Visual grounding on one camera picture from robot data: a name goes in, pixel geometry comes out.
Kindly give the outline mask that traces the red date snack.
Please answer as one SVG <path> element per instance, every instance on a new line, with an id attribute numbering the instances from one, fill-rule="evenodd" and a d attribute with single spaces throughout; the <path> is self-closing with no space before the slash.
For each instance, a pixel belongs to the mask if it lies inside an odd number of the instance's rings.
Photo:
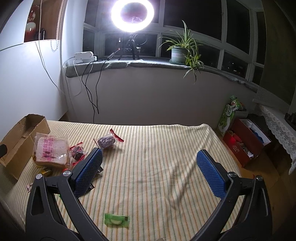
<path id="1" fill-rule="evenodd" d="M 83 142 L 70 147 L 71 165 L 74 167 L 80 161 L 83 161 L 86 157 L 86 152 L 83 148 Z"/>

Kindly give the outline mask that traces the green candy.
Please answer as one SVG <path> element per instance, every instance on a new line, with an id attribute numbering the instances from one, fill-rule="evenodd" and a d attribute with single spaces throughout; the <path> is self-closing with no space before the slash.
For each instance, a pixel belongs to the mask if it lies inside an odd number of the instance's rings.
<path id="1" fill-rule="evenodd" d="M 104 223 L 108 226 L 120 226 L 128 228 L 130 225 L 130 217 L 126 215 L 116 215 L 111 213 L 104 214 Z"/>

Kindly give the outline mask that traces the clear purple snack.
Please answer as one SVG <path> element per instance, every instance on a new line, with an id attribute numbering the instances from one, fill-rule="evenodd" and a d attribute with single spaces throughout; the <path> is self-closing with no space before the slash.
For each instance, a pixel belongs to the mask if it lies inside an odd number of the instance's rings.
<path id="1" fill-rule="evenodd" d="M 100 150 L 112 148 L 116 142 L 124 142 L 124 140 L 119 137 L 112 128 L 107 135 L 100 138 L 94 138 L 93 140 Z"/>

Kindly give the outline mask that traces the red box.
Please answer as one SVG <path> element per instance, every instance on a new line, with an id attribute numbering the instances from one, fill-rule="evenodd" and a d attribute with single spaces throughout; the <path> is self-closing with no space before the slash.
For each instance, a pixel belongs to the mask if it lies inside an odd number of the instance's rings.
<path id="1" fill-rule="evenodd" d="M 242 167 L 256 159 L 271 140 L 251 120 L 236 118 L 226 131 L 224 142 Z"/>

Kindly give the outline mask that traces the brown cardboard box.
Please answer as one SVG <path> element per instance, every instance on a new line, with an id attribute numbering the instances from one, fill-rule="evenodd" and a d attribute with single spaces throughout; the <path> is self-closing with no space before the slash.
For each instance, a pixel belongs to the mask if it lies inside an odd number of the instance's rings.
<path id="1" fill-rule="evenodd" d="M 28 114 L 1 141 L 1 164 L 15 180 L 32 156 L 37 133 L 50 133 L 47 120 L 42 115 Z"/>

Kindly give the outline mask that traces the lace cloth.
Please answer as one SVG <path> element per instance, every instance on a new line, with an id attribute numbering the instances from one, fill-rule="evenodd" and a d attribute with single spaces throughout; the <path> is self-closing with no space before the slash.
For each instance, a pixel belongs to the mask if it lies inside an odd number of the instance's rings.
<path id="1" fill-rule="evenodd" d="M 257 104 L 257 110 L 265 119 L 268 128 L 290 155 L 291 166 L 288 174 L 295 172 L 295 130 L 285 120 L 284 114 L 263 104 Z"/>

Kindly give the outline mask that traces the striped yellow table cloth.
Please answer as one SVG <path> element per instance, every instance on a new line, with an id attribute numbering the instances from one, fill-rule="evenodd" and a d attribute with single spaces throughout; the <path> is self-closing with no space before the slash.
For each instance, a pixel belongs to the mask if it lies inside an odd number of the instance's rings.
<path id="1" fill-rule="evenodd" d="M 103 172 L 80 198 L 109 240 L 190 240 L 219 203 L 197 166 L 206 150 L 227 171 L 239 172 L 229 152 L 206 124 L 200 126 L 110 126 L 48 122 L 55 136 L 71 145 L 83 142 L 90 152 L 94 138 L 112 128 L 123 138 L 104 151 Z M 108 226 L 104 214 L 130 217 L 129 227 Z"/>

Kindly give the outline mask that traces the green snack bag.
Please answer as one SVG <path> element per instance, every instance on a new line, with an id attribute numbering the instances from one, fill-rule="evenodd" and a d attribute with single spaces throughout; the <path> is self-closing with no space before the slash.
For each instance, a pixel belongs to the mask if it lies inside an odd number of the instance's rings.
<path id="1" fill-rule="evenodd" d="M 246 107 L 234 95 L 230 96 L 230 102 L 226 104 L 222 116 L 218 122 L 217 130 L 223 137 L 231 126 L 234 118 L 247 117 L 248 111 Z"/>

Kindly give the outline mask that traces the grey windowsill mat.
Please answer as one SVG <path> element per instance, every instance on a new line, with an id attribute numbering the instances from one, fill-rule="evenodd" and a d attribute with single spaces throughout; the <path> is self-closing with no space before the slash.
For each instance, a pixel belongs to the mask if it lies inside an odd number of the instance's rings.
<path id="1" fill-rule="evenodd" d="M 147 59 L 147 60 L 103 60 L 103 61 L 95 61 L 90 63 L 77 63 L 76 61 L 70 61 L 69 65 L 65 67 L 64 73 L 68 78 L 79 77 L 82 74 L 90 72 L 96 73 L 100 71 L 104 71 L 107 69 L 125 69 L 125 68 L 161 68 L 161 69 L 173 69 L 173 70 L 182 70 L 183 72 L 189 71 L 191 68 L 185 65 L 177 65 L 170 63 L 167 59 Z M 215 69 L 213 67 L 205 66 L 203 68 L 199 68 L 197 73 L 201 73 L 202 71 L 212 73 L 215 75 L 219 75 L 221 77 L 226 78 L 227 80 L 244 85 L 246 88 L 250 89 L 253 92 L 257 92 L 259 86 L 252 82 L 248 82 L 242 77 L 237 77 L 231 75 L 222 70 Z"/>

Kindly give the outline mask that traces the white power strip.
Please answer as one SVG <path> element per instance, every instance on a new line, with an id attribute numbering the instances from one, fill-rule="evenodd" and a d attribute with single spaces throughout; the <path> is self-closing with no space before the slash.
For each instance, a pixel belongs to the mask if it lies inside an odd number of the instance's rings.
<path id="1" fill-rule="evenodd" d="M 90 63 L 93 61 L 97 61 L 97 57 L 93 54 L 92 51 L 78 52 L 74 55 L 74 62 L 77 64 Z"/>

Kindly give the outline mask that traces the potted spider plant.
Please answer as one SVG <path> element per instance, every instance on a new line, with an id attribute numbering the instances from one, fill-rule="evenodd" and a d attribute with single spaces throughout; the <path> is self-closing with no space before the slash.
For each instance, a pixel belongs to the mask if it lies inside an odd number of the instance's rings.
<path id="1" fill-rule="evenodd" d="M 187 27 L 184 20 L 183 22 L 183 33 L 180 34 L 176 30 L 171 30 L 175 32 L 178 38 L 173 38 L 169 36 L 162 36 L 164 42 L 160 45 L 167 45 L 166 51 L 171 52 L 170 63 L 175 65 L 185 65 L 189 69 L 184 74 L 185 78 L 190 72 L 194 75 L 195 82 L 197 81 L 197 72 L 201 73 L 200 69 L 205 67 L 204 63 L 200 60 L 201 54 L 199 53 L 199 45 L 191 34 L 191 30 Z"/>

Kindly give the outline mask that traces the black tripod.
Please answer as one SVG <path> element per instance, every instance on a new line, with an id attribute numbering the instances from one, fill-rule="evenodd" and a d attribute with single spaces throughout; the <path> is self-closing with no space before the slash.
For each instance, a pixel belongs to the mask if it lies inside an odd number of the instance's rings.
<path id="1" fill-rule="evenodd" d="M 131 33 L 129 35 L 127 42 L 119 48 L 120 54 L 119 54 L 118 60 L 121 60 L 124 53 L 127 53 L 127 52 L 132 53 L 133 60 L 140 60 L 140 57 L 139 57 L 140 49 L 141 49 L 141 46 L 147 42 L 147 38 L 141 43 L 137 43 L 136 42 L 137 36 L 138 34 L 136 33 Z"/>

